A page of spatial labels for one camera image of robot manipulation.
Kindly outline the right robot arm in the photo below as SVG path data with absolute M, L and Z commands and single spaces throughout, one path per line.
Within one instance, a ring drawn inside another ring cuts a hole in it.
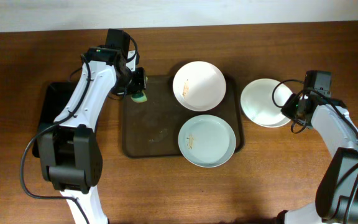
M 358 129 L 343 101 L 331 96 L 331 73 L 306 72 L 303 89 L 292 94 L 281 112 L 302 129 L 322 137 L 331 163 L 316 191 L 315 201 L 284 210 L 274 223 L 358 223 Z

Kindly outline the green yellow sponge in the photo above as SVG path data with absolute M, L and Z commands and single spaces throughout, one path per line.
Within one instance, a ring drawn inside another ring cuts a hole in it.
M 147 97 L 144 91 L 139 91 L 131 95 L 131 99 L 135 103 L 144 103 L 147 101 Z

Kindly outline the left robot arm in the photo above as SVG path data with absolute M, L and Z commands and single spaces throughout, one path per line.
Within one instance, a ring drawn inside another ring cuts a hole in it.
M 106 98 L 126 96 L 136 103 L 147 100 L 147 77 L 138 67 L 139 53 L 130 50 L 135 40 L 119 29 L 109 29 L 103 45 L 80 56 L 81 77 L 61 112 L 42 123 L 36 143 L 43 178 L 68 202 L 76 223 L 109 223 L 97 184 L 103 158 L 96 141 L 99 114 Z

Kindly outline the pale blue plate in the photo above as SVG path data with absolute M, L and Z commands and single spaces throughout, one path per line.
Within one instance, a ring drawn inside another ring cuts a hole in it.
M 178 133 L 178 147 L 192 164 L 212 168 L 227 162 L 234 154 L 236 136 L 223 119 L 202 114 L 184 123 Z

